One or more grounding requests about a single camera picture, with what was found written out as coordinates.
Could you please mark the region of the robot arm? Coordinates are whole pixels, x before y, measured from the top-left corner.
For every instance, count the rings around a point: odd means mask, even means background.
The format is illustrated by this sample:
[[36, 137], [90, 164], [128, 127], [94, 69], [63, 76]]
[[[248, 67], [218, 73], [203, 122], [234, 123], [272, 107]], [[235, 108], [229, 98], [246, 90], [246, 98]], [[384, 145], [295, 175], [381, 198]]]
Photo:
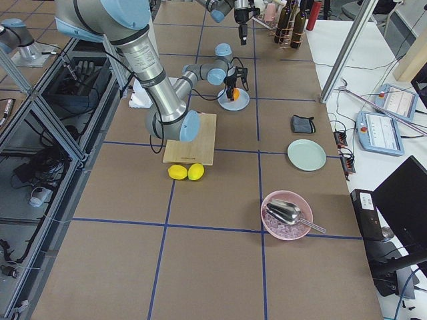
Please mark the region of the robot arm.
[[255, 4], [255, 1], [248, 0], [197, 0], [197, 3], [205, 7], [210, 13], [211, 18], [216, 22], [222, 22], [225, 17], [234, 12], [234, 20], [238, 24], [238, 34], [240, 44], [246, 45], [248, 38], [248, 22], [250, 19], [257, 17], [261, 13], [260, 6]]
[[183, 75], [171, 83], [149, 38], [151, 11], [148, 1], [57, 1], [57, 29], [77, 39], [102, 42], [107, 39], [125, 57], [130, 72], [147, 91], [153, 105], [145, 125], [160, 139], [193, 141], [199, 131], [199, 114], [191, 110], [184, 97], [198, 81], [225, 85], [221, 97], [239, 97], [237, 78], [245, 79], [247, 70], [234, 66], [227, 43], [216, 47], [213, 63], [188, 65]]

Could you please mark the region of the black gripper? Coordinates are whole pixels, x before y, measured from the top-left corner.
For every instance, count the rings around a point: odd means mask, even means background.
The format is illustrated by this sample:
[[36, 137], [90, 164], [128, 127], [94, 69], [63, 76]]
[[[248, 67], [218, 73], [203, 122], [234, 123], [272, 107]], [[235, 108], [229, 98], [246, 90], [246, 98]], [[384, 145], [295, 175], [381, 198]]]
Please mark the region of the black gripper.
[[247, 44], [248, 26], [246, 24], [252, 17], [257, 17], [260, 13], [261, 11], [258, 7], [234, 9], [234, 19], [239, 24], [238, 33], [241, 45]]
[[248, 86], [248, 82], [247, 82], [248, 69], [246, 67], [233, 67], [230, 70], [230, 72], [231, 74], [224, 79], [224, 83], [226, 84], [226, 87], [227, 87], [227, 98], [230, 101], [233, 101], [234, 100], [233, 87], [236, 87], [237, 80], [241, 79], [243, 87]]

